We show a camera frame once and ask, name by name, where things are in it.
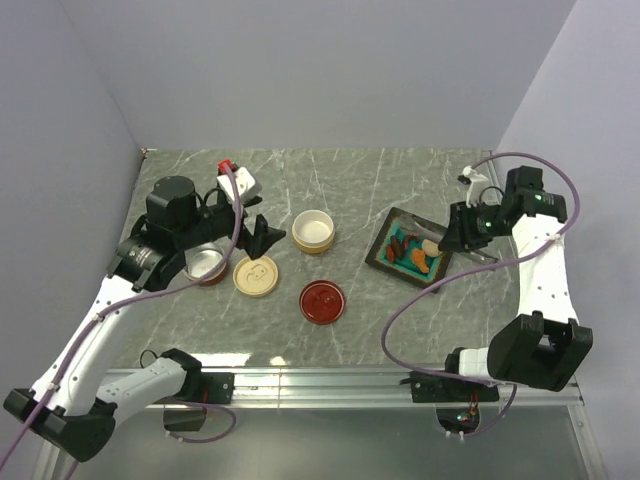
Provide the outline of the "beige steamed bun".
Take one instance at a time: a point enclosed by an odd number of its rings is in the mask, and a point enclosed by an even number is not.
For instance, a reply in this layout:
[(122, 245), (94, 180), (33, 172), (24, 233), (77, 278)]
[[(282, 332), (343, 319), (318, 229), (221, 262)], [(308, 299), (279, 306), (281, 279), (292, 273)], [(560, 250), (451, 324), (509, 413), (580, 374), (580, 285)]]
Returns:
[(422, 241), (421, 248), (428, 257), (436, 258), (442, 254), (438, 244), (428, 239)]

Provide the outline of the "orange fried chicken piece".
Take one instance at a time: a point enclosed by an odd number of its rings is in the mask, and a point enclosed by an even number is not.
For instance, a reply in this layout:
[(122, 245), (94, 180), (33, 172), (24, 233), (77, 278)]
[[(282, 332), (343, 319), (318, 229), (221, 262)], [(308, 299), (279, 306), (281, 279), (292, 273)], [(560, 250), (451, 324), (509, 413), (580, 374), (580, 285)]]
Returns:
[(410, 261), (421, 273), (427, 274), (430, 271), (427, 255), (422, 249), (413, 248), (410, 253)]

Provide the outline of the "red-brown sausage piece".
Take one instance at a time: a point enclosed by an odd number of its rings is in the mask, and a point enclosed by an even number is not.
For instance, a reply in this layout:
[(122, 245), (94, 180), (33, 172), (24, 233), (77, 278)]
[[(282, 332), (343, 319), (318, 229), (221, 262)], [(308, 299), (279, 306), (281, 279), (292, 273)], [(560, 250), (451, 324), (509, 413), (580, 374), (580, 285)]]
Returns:
[(402, 245), (405, 249), (422, 248), (424, 239), (416, 235), (405, 235), (402, 240)]

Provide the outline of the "dark brown sausage piece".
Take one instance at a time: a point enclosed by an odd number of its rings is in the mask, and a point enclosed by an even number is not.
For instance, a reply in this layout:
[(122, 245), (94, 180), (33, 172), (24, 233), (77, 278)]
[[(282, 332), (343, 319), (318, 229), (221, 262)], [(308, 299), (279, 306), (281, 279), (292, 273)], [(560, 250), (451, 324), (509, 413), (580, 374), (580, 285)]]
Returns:
[(397, 236), (392, 236), (386, 247), (386, 257), (391, 263), (402, 260), (406, 255), (404, 241)]

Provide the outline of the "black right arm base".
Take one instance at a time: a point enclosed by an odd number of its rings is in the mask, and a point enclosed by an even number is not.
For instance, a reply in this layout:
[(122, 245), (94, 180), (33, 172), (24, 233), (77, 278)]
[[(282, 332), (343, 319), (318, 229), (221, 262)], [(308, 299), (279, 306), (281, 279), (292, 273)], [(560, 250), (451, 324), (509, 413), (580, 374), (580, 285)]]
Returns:
[(500, 399), (497, 387), (429, 376), (416, 371), (411, 371), (399, 384), (409, 386), (411, 400), (416, 404), (469, 403), (471, 400), (483, 403), (497, 402)]

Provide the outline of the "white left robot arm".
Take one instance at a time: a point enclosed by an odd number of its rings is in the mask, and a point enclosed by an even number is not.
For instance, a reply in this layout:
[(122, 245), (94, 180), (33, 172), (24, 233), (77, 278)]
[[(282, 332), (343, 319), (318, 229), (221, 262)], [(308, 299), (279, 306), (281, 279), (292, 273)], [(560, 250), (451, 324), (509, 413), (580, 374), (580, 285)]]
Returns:
[(103, 379), (125, 337), (143, 315), (140, 302), (171, 294), (187, 251), (222, 237), (258, 259), (285, 237), (262, 215), (244, 224), (245, 209), (261, 202), (260, 184), (245, 169), (221, 174), (207, 205), (194, 182), (167, 176), (146, 197), (146, 211), (115, 252), (93, 305), (47, 371), (29, 388), (10, 391), (3, 407), (78, 462), (95, 457), (117, 426), (165, 399), (196, 402), (204, 392), (202, 364), (173, 348), (119, 381)]

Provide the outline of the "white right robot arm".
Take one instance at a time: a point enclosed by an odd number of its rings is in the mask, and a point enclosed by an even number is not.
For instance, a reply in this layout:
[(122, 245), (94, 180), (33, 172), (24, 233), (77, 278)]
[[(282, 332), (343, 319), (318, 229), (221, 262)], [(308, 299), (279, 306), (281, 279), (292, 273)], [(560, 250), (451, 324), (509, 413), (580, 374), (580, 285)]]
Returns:
[(466, 398), (478, 383), (506, 382), (560, 391), (593, 345), (591, 329), (580, 325), (566, 275), (564, 230), (569, 225), (563, 196), (545, 191), (540, 169), (509, 171), (496, 204), (482, 197), (489, 179), (472, 167), (459, 177), (467, 198), (451, 205), (440, 244), (462, 253), (510, 237), (519, 261), (519, 304), (515, 318), (485, 348), (457, 348), (441, 376), (444, 393)]

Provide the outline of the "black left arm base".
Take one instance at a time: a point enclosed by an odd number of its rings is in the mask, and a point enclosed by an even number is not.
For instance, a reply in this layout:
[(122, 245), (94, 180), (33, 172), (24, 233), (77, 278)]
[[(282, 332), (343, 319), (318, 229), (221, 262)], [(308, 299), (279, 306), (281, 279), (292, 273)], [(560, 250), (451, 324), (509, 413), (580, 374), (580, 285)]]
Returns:
[[(228, 406), (232, 402), (234, 390), (234, 375), (232, 373), (201, 373), (196, 386), (188, 393), (176, 396), (177, 404), (185, 406), (187, 403), (202, 403), (209, 405)], [(171, 433), (199, 432), (205, 424), (208, 408), (187, 407), (180, 409), (165, 409), (163, 425)]]

